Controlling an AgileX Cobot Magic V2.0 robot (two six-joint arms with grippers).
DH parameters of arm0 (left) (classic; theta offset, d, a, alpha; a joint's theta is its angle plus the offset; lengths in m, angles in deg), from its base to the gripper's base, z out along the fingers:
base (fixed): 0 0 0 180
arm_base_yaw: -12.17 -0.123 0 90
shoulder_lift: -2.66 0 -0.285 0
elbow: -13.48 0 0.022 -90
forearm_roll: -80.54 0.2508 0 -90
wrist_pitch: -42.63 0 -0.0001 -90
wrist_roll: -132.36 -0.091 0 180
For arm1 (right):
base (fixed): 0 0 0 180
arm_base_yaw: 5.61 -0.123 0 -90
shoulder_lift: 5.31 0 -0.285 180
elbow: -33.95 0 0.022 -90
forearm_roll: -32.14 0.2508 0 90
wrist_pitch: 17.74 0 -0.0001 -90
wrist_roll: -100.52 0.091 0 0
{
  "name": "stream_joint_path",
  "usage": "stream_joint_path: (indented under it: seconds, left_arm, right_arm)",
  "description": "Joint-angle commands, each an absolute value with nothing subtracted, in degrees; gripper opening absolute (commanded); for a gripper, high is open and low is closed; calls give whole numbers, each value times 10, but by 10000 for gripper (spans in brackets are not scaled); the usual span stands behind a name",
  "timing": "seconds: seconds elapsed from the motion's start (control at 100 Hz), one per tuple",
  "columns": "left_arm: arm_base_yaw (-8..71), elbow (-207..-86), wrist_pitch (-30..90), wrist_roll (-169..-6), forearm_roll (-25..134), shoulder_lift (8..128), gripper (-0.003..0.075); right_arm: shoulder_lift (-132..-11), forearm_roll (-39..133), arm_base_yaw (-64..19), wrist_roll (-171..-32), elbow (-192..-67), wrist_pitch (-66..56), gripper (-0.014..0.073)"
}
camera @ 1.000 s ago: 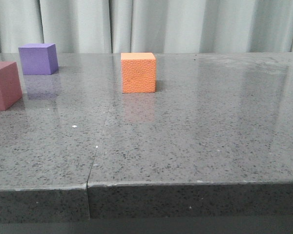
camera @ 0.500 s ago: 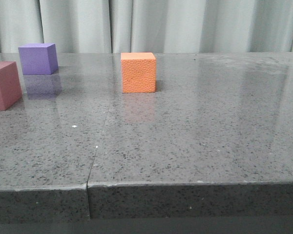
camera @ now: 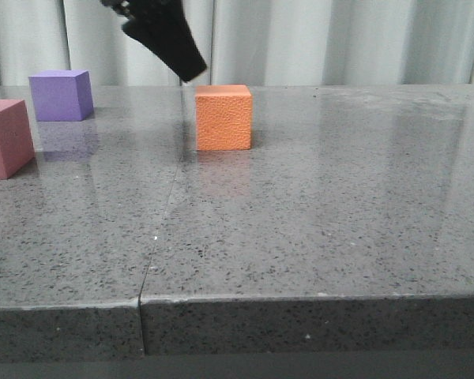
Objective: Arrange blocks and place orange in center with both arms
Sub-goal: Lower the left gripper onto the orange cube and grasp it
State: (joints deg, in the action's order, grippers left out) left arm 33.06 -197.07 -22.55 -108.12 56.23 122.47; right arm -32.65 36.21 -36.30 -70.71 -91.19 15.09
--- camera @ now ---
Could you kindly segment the black blurred gripper finger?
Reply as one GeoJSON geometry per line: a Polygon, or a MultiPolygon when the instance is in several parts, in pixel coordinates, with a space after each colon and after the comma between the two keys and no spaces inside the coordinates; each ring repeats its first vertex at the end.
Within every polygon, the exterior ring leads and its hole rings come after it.
{"type": "Polygon", "coordinates": [[[166,64],[182,81],[190,82],[207,70],[180,1],[102,1],[127,22],[122,31],[166,64]]]}

